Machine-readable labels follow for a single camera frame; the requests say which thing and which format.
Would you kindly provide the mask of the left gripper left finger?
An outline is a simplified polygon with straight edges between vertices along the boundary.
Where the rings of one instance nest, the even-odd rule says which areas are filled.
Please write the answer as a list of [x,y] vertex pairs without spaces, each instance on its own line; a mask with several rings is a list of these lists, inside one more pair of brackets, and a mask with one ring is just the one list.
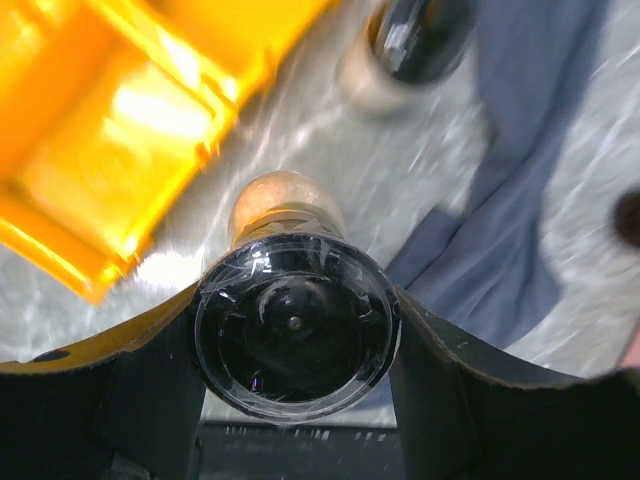
[[4,479],[188,479],[204,385],[190,286],[88,339],[1,365]]

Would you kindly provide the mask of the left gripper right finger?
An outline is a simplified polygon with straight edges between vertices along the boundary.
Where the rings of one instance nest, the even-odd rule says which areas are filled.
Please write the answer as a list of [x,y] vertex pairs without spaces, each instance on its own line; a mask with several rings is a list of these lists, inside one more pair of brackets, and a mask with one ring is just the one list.
[[398,295],[390,371],[410,479],[635,479],[639,371],[580,379],[529,363]]

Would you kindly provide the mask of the black lid spice jar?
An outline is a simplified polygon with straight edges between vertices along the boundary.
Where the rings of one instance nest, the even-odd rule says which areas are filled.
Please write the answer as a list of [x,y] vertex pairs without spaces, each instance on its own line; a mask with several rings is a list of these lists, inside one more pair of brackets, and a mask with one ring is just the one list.
[[390,280],[346,241],[330,194],[294,171],[259,176],[237,196],[228,235],[190,307],[207,388],[280,425],[362,401],[388,372],[402,323]]

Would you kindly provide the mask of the black cap salt grinder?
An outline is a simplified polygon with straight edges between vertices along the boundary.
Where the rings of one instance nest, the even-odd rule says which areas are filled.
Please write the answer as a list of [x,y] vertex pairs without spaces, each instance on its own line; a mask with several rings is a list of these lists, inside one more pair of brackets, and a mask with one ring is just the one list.
[[346,100],[377,116],[413,108],[458,68],[474,25],[471,1],[383,2],[338,68]]

